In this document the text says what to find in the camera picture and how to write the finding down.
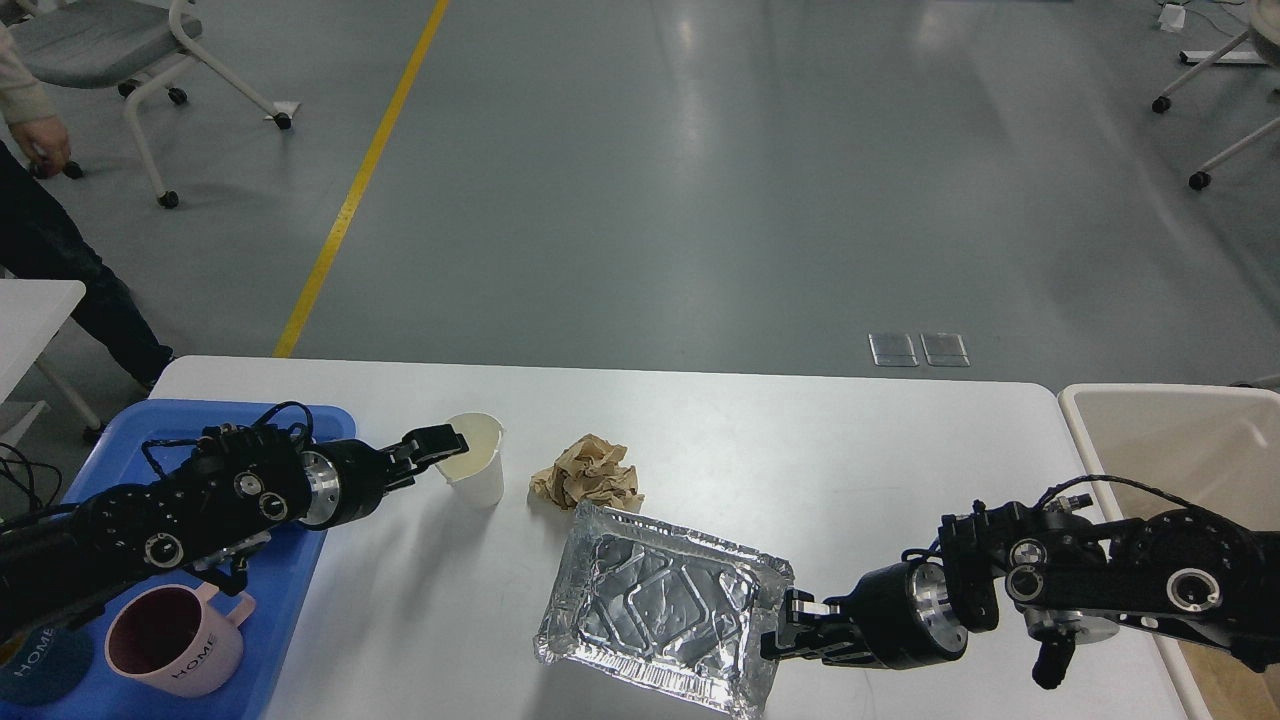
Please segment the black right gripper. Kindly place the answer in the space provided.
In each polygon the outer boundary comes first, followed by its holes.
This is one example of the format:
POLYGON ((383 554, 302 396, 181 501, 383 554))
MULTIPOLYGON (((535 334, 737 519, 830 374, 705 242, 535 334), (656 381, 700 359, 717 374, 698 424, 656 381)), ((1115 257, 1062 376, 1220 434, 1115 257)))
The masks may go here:
POLYGON ((818 601, 787 588, 785 625, 762 635, 764 660, 908 670, 956 661, 968 644, 943 568, 924 560, 870 571, 845 597, 818 601))

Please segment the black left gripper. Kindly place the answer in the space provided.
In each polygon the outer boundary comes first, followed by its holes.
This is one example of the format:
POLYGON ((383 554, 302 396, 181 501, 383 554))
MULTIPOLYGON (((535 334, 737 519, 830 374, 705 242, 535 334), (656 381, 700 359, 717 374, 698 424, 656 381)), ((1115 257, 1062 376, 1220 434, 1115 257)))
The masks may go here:
POLYGON ((413 486, 420 473, 468 451, 465 436, 452 424, 408 430, 385 448, 360 439, 314 445, 300 452, 310 505, 298 524, 325 530, 366 518, 390 492, 413 486))

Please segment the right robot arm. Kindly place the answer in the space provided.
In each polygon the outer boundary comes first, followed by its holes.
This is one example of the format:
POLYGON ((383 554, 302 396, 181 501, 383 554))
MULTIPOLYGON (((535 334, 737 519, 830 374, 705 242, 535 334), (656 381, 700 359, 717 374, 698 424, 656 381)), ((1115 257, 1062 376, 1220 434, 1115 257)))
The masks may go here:
POLYGON ((1277 664, 1277 533, 1252 530, 1153 489, 1171 509, 1094 523, 1084 477, 1034 503, 945 515, 934 541, 865 574, 844 596, 785 592, 769 661, 908 670, 959 660, 998 624, 1005 593, 1039 646, 1037 685, 1059 687, 1079 644, 1129 626, 1230 655, 1262 673, 1277 664))

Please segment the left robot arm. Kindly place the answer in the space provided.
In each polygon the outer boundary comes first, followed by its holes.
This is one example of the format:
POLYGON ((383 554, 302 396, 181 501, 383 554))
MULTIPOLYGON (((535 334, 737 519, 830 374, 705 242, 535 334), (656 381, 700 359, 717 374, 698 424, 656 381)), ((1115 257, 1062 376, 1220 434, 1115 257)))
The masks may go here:
POLYGON ((238 594, 250 557, 275 528, 328 530, 366 518, 390 492, 468 451, 449 424, 408 430, 384 448, 319 442, 311 409, 288 427, 275 423, 283 410, 179 439, 189 456, 173 470, 154 456, 161 441, 146 439, 140 451, 155 482, 3 523, 3 638, 82 626, 129 588, 175 570, 238 594))

